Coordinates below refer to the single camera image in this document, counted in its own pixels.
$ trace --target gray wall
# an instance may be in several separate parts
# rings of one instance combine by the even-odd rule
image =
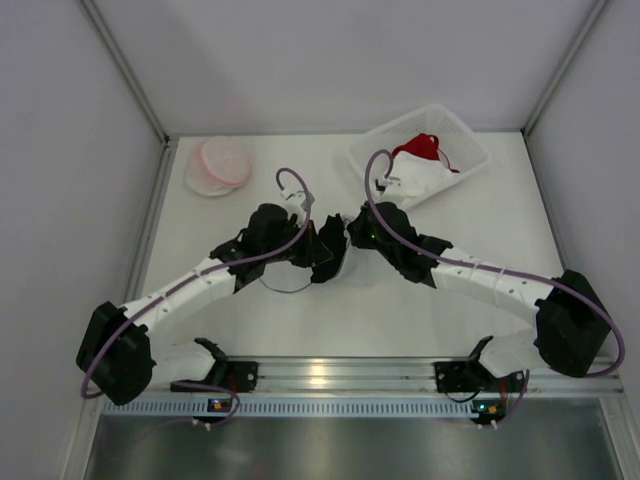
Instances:
[[[52,479],[160,149],[72,0],[0,3],[0,477]]]
[[[640,2],[613,2],[532,138],[569,265],[589,276],[625,335],[621,374],[637,419],[639,25]]]
[[[519,129],[593,0],[97,0],[170,133]]]

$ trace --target basket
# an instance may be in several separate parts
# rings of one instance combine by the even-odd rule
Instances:
[[[405,210],[463,181],[487,165],[491,159],[489,150],[478,142],[471,129],[442,105],[427,105],[365,133],[357,142],[347,147],[347,158],[364,179],[365,167],[375,151],[381,148],[393,151],[421,133],[438,137],[440,149],[448,157],[451,167],[460,173],[420,196],[406,197],[398,205]],[[372,181],[379,178],[386,167],[385,161],[379,160],[372,170]]]

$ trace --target red fabric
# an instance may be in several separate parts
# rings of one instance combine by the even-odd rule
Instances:
[[[404,145],[399,146],[393,151],[393,158],[400,152],[408,152],[416,157],[426,158],[427,160],[440,160],[438,156],[438,144],[440,141],[435,135],[427,135],[421,133],[417,137],[412,138]]]

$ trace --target metal frame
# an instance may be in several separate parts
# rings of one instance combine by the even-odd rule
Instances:
[[[151,254],[159,213],[161,211],[168,179],[171,173],[179,137],[169,137],[150,104],[140,82],[137,80],[130,63],[115,40],[95,0],[76,0],[100,41],[113,60],[116,69],[130,89],[132,96],[142,110],[147,122],[164,149],[159,159],[153,188],[147,201],[146,215],[142,221],[136,240],[135,258],[130,268],[126,288],[127,300],[140,295],[142,279],[146,272]],[[612,4],[613,0],[594,0],[587,16],[573,37],[570,45],[545,86],[542,95],[521,130],[534,173],[541,191],[547,216],[550,219],[556,245],[564,262],[564,248],[557,238],[554,228],[553,210],[548,205],[544,185],[536,171],[536,164],[528,139],[534,131],[547,107],[571,70],[579,53],[585,47],[593,31]],[[433,400],[438,394],[432,363],[442,358],[251,358],[260,362],[260,379],[255,393],[250,394],[255,402],[264,399],[326,399],[326,398],[368,398],[380,400],[389,398]],[[607,363],[606,359],[597,360],[597,368]],[[536,372],[532,376],[527,396],[538,398],[583,398],[601,399],[606,426],[611,435],[615,454],[618,457],[625,478],[640,478],[640,435],[624,390],[617,375],[602,378],[568,379],[548,371]],[[154,402],[163,402],[162,394],[151,394]],[[82,478],[86,469],[92,439],[95,435],[100,413],[108,408],[103,400],[85,402],[79,415],[78,426],[69,455],[65,463],[62,478]]]

